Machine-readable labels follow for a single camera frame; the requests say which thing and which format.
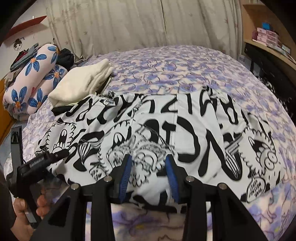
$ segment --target white folded towel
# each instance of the white folded towel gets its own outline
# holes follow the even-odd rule
[[[79,102],[106,81],[113,71],[108,59],[97,64],[71,69],[48,95],[53,107],[65,106]]]

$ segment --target purple floral bedsheet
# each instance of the purple floral bedsheet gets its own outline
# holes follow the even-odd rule
[[[268,120],[272,136],[283,157],[286,173],[283,180],[246,208],[261,227],[268,240],[278,240],[296,214],[296,128],[276,97],[239,62],[220,51],[198,46],[157,47],[128,52],[112,52],[89,60],[85,65],[109,59],[115,67],[114,78],[104,93],[175,94],[193,92],[202,85],[228,93],[242,108]],[[49,101],[30,116],[23,130],[24,159],[34,157],[33,143],[57,119]],[[11,157],[4,172],[12,170]],[[58,183],[59,191],[65,186]],[[52,186],[47,195],[53,193]],[[86,218],[86,240],[90,240],[90,205]],[[112,217],[117,241],[181,240],[185,216],[146,211],[128,204],[112,205]],[[212,240],[212,220],[207,217],[208,240]]]

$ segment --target yellow headboard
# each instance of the yellow headboard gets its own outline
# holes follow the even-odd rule
[[[10,131],[12,125],[16,122],[16,119],[10,116],[10,114],[4,109],[2,99],[4,95],[4,78],[0,81],[0,144]]]

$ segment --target metal screw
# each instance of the metal screw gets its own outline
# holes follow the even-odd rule
[[[111,182],[112,181],[112,177],[111,176],[106,176],[106,177],[104,177],[104,181],[105,182]]]
[[[222,190],[225,190],[227,189],[227,185],[225,183],[220,183],[219,188],[221,188]]]
[[[79,188],[79,184],[78,184],[78,183],[73,183],[73,184],[71,185],[71,188],[72,188],[73,190],[76,190],[77,188]]]
[[[187,182],[193,182],[194,181],[193,176],[187,176],[185,179],[186,179]]]

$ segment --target curtain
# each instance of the curtain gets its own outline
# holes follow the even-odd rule
[[[199,45],[237,59],[239,0],[45,0],[52,34],[75,59],[166,45]]]

